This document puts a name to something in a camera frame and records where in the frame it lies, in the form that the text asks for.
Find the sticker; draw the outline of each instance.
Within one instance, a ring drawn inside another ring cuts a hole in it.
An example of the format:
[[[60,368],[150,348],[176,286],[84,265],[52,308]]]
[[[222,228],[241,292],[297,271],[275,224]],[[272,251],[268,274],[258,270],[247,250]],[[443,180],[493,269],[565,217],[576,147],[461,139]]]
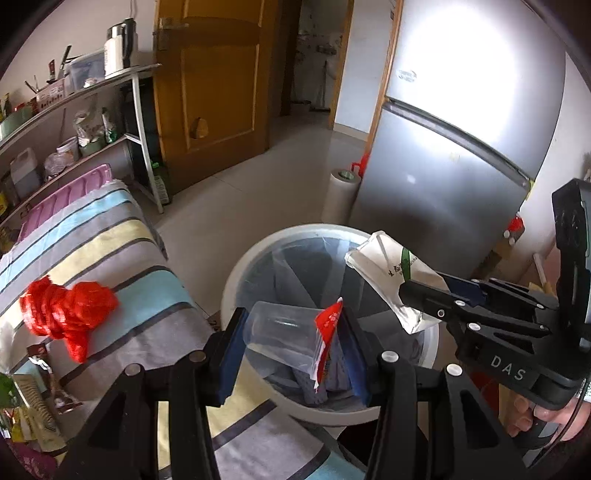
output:
[[[397,70],[396,75],[398,75],[399,79],[408,83],[413,83],[417,79],[417,74],[412,70]]]

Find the freezer door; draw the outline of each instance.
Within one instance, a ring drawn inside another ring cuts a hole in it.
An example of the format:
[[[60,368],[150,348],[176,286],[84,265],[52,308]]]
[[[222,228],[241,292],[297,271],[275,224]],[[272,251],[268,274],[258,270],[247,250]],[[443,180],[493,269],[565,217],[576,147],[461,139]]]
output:
[[[467,278],[526,193],[456,143],[382,111],[349,225],[384,230],[431,268]]]
[[[479,138],[529,178],[556,128],[566,57],[519,0],[405,0],[387,96]]]

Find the wooden door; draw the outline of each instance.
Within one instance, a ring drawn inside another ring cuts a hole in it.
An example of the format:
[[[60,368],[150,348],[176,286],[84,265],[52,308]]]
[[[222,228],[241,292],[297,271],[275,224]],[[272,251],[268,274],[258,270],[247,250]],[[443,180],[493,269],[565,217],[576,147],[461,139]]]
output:
[[[278,0],[158,0],[154,96],[173,190],[268,148]]]

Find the doorway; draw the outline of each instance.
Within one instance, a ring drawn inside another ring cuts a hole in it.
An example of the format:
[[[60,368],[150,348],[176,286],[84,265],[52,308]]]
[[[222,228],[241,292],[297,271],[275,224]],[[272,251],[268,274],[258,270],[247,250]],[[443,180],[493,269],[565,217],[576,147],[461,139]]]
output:
[[[353,0],[282,0],[281,4],[276,45],[285,48],[285,62],[276,113],[306,117],[332,128]]]

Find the transparent plastic cup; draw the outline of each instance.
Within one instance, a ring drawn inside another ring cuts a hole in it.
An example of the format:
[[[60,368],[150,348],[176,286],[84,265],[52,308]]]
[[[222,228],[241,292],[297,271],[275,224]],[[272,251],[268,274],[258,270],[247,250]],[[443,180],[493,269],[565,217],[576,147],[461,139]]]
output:
[[[261,355],[314,374],[322,337],[314,320],[322,310],[258,301],[244,328],[244,343]]]

